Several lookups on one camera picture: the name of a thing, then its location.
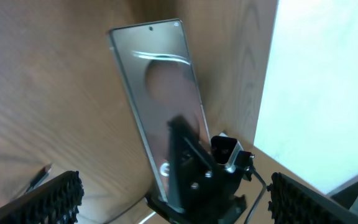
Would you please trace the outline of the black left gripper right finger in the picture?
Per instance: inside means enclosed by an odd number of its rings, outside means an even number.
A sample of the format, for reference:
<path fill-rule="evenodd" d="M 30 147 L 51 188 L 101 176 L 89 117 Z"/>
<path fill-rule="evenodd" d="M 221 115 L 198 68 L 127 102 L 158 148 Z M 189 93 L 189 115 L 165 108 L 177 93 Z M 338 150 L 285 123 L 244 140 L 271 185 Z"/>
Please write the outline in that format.
<path fill-rule="evenodd" d="M 285 174 L 271 178 L 268 211 L 275 224 L 358 224 L 357 215 Z"/>

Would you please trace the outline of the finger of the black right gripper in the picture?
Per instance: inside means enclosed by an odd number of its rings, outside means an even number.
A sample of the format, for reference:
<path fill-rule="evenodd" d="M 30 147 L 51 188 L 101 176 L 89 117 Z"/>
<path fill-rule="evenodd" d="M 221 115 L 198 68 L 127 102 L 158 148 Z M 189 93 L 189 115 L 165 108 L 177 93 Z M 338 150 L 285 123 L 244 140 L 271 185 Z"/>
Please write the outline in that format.
<path fill-rule="evenodd" d="M 168 204 L 178 212 L 193 208 L 214 190 L 219 176 L 217 163 L 199 143 L 186 119 L 176 116 L 168 122 Z"/>

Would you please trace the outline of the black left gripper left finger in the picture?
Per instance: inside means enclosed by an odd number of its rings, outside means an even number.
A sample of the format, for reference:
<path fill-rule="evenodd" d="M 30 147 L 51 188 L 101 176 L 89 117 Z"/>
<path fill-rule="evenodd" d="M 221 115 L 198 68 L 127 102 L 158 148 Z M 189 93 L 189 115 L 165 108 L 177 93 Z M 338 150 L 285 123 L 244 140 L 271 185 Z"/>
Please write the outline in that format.
<path fill-rule="evenodd" d="M 0 224 L 75 224 L 85 192 L 78 171 L 66 171 L 0 208 Z"/>

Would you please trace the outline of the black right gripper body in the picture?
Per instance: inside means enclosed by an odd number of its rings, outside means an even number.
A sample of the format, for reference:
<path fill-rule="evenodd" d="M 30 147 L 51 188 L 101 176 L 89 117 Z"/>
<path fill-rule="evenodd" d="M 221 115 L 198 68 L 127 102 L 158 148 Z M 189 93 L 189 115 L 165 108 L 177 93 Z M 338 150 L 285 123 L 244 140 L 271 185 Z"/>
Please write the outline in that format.
<path fill-rule="evenodd" d="M 240 151 L 234 165 L 235 171 L 228 173 L 212 158 L 175 162 L 168 200 L 164 202 L 153 189 L 145 201 L 169 223 L 234 223 L 247 208 L 245 196 L 234 194 L 242 179 L 251 179 L 253 155 Z"/>

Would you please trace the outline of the Samsung Galaxy smartphone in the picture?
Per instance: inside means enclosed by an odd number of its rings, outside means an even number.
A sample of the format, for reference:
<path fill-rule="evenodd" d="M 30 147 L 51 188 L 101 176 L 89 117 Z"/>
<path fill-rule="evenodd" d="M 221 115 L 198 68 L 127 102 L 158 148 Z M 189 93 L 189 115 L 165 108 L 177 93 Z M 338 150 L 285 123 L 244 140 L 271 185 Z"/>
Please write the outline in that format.
<path fill-rule="evenodd" d="M 111 29 L 123 84 L 153 170 L 159 194 L 168 200 L 169 122 L 182 116 L 209 150 L 209 131 L 183 23 L 155 21 Z"/>

